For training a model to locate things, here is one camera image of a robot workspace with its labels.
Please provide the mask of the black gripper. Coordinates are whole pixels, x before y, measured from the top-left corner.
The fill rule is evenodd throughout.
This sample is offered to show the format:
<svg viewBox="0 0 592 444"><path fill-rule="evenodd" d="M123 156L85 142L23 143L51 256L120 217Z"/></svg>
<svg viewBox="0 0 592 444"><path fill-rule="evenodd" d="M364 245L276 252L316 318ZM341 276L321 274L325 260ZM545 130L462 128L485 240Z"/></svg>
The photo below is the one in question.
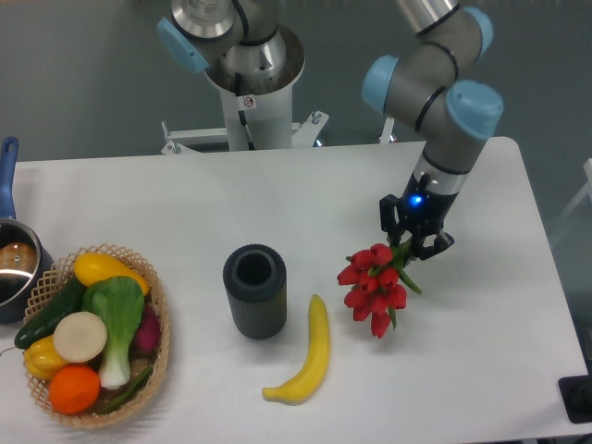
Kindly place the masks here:
<svg viewBox="0 0 592 444"><path fill-rule="evenodd" d="M448 250L454 238L442 229L457 195L441 191L430 173L412 175L402 197L388 194L379 201L380 226L389 245L399 246L409 231L413 258L425 261Z"/></svg>

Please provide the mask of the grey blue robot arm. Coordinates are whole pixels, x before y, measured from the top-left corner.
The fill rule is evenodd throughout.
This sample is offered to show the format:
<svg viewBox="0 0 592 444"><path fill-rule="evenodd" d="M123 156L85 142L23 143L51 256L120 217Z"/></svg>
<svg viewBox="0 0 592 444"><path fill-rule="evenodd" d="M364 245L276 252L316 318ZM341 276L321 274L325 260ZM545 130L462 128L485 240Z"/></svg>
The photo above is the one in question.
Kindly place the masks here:
<svg viewBox="0 0 592 444"><path fill-rule="evenodd" d="M488 16L456 1L401 1L419 40L406 59L384 55L367 71L362 97L383 116L414 129L425 146L401 196L379 204L380 224L410 259L447 250L444 220L492 137L500 95L463 71L493 38ZM175 1L156 26L168 53L217 87L233 151L294 146L292 87L304 67L299 38L278 21L274 1Z"/></svg>

